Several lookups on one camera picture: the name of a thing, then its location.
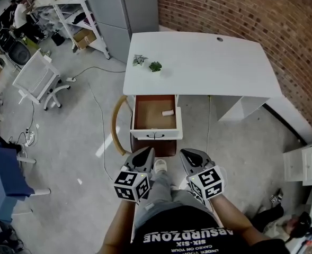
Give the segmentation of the white desk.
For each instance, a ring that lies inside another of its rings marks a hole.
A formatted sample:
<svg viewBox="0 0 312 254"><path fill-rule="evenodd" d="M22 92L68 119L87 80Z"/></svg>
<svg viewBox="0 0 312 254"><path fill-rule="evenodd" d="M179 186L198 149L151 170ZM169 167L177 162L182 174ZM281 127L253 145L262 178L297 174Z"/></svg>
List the white desk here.
<svg viewBox="0 0 312 254"><path fill-rule="evenodd" d="M134 55L148 59L133 66ZM159 72L149 65L158 61ZM282 96L262 48L253 41L193 32L135 33L131 38L125 95L210 95L219 121L240 121Z"/></svg>

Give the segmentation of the person's white shoe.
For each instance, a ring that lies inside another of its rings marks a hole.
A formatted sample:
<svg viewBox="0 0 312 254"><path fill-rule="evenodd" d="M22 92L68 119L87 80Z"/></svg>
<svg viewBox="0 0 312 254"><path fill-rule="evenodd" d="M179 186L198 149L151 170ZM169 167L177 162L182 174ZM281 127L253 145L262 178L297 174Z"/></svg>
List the person's white shoe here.
<svg viewBox="0 0 312 254"><path fill-rule="evenodd" d="M167 163L163 159L157 159L154 163L154 172L157 174L161 171L167 171Z"/></svg>

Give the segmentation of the white refrigerator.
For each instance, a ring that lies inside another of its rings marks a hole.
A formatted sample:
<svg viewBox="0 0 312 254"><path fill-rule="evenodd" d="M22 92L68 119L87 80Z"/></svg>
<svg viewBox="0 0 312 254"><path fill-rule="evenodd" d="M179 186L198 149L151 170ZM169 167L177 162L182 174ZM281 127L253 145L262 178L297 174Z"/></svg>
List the white refrigerator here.
<svg viewBox="0 0 312 254"><path fill-rule="evenodd" d="M159 30L158 0L87 0L110 56L126 63L131 37Z"/></svg>

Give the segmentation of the person's grey trousers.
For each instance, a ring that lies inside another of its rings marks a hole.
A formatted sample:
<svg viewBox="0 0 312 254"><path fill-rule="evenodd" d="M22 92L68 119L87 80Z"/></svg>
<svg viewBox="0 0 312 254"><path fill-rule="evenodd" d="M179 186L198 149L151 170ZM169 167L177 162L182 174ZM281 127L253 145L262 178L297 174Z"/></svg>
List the person's grey trousers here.
<svg viewBox="0 0 312 254"><path fill-rule="evenodd" d="M171 179L166 171L155 173L154 183L146 201L141 202L135 213L135 229L141 228L156 214L177 207L195 207L200 213L208 214L214 221L215 215L186 190L172 190Z"/></svg>

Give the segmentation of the black office chair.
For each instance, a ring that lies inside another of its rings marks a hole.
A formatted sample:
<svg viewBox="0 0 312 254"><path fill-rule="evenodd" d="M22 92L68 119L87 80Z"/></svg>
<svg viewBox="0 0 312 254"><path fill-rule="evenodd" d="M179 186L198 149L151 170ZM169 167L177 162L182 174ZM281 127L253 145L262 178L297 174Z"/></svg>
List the black office chair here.
<svg viewBox="0 0 312 254"><path fill-rule="evenodd" d="M10 47L8 56L19 66L24 66L31 58L28 48L18 40L15 40Z"/></svg>

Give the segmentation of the wooden chair with brown seat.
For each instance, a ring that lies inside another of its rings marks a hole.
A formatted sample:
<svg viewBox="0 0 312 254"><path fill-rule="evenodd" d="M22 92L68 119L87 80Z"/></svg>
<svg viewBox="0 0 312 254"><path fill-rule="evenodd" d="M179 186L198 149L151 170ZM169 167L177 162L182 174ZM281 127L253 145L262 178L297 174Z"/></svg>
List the wooden chair with brown seat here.
<svg viewBox="0 0 312 254"><path fill-rule="evenodd" d="M113 112L111 115L111 136L114 143L115 148L117 149L118 153L122 156L132 154L139 149L144 147L152 147L155 149L155 156L156 157L172 157L176 154L177 149L177 141L176 140L138 140L132 134L130 134L130 147L131 151L126 150L120 143L118 138L118 130L116 129L117 117L119 113L119 109L123 103L126 103L130 112L132 113L132 109L127 102L127 96L122 95L115 107L113 108Z"/></svg>

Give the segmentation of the person's black printed shirt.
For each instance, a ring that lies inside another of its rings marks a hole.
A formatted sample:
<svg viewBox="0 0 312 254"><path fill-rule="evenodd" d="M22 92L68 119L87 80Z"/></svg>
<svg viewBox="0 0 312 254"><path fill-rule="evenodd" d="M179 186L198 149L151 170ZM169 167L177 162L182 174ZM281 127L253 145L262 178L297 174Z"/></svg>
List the person's black printed shirt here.
<svg viewBox="0 0 312 254"><path fill-rule="evenodd" d="M135 231L127 254L290 254L281 239L249 246L233 230L194 207L156 214Z"/></svg>

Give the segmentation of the cardboard box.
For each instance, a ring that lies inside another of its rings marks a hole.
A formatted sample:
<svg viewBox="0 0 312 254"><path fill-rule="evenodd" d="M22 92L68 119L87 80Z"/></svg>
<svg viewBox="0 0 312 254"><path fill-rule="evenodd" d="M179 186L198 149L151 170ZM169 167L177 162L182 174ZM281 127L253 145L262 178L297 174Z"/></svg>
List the cardboard box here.
<svg viewBox="0 0 312 254"><path fill-rule="evenodd" d="M78 33L73 35L73 39L80 49L85 49L96 40L96 36L92 30L81 29Z"/></svg>

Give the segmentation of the pale leaf potted plant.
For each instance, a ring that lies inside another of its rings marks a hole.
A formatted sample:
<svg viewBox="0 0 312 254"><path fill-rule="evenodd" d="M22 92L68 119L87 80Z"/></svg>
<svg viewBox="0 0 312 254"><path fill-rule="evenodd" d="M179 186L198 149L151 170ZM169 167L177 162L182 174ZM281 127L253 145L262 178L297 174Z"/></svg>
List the pale leaf potted plant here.
<svg viewBox="0 0 312 254"><path fill-rule="evenodd" d="M143 55L134 55L132 65L135 66L142 66L143 63L147 60L148 58L143 56Z"/></svg>

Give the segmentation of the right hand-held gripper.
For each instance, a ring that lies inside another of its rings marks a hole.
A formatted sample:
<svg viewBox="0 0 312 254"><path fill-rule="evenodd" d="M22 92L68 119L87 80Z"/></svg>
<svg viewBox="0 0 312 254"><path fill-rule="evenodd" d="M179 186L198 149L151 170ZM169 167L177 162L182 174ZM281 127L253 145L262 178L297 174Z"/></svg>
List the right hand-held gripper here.
<svg viewBox="0 0 312 254"><path fill-rule="evenodd" d="M180 158L188 176L190 188L204 201L225 190L223 171L207 153L197 149L181 149Z"/></svg>

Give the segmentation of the black waste bin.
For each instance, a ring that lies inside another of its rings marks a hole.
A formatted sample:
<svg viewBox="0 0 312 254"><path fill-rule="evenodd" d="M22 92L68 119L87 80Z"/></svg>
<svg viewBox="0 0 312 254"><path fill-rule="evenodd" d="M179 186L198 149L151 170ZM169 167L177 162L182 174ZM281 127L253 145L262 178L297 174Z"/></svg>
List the black waste bin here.
<svg viewBox="0 0 312 254"><path fill-rule="evenodd" d="M51 39L55 43L56 46L60 46L65 42L65 38L62 35L60 35L58 32L55 32L51 36Z"/></svg>

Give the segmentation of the person's right forearm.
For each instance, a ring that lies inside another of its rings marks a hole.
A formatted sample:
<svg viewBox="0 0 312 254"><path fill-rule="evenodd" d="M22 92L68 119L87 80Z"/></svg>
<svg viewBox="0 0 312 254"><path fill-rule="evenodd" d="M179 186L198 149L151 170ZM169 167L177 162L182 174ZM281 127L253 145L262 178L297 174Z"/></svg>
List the person's right forearm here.
<svg viewBox="0 0 312 254"><path fill-rule="evenodd" d="M249 246L261 241L270 240L269 237L253 227L250 220L223 194L217 195L209 199L209 201L223 226L240 235Z"/></svg>

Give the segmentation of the wooden drawer with white front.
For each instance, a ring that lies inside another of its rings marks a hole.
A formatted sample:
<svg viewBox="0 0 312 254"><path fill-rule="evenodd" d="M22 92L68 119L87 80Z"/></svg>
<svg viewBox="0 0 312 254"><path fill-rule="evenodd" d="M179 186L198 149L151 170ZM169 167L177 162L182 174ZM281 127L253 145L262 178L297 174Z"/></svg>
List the wooden drawer with white front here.
<svg viewBox="0 0 312 254"><path fill-rule="evenodd" d="M174 110L172 116L162 111ZM130 133L138 140L183 139L182 112L175 95L135 96Z"/></svg>

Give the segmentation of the person's left forearm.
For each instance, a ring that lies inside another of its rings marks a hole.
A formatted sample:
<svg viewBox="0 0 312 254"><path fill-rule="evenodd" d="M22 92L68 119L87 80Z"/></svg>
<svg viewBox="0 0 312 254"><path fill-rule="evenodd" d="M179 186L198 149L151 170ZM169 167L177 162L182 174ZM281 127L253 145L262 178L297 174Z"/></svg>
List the person's left forearm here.
<svg viewBox="0 0 312 254"><path fill-rule="evenodd" d="M136 203L122 200L97 254L123 254L130 246Z"/></svg>

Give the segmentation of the white mesh office chair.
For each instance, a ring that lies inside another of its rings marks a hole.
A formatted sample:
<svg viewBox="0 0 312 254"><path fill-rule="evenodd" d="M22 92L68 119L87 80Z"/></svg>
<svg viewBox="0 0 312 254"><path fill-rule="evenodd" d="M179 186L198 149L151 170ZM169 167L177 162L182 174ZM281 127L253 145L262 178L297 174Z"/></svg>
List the white mesh office chair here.
<svg viewBox="0 0 312 254"><path fill-rule="evenodd" d="M43 104L48 109L48 103L53 100L58 108L62 104L57 93L70 89L70 85L62 85L60 72L53 66L51 59L37 50L21 69L13 86L21 92L23 98L28 98L33 104Z"/></svg>

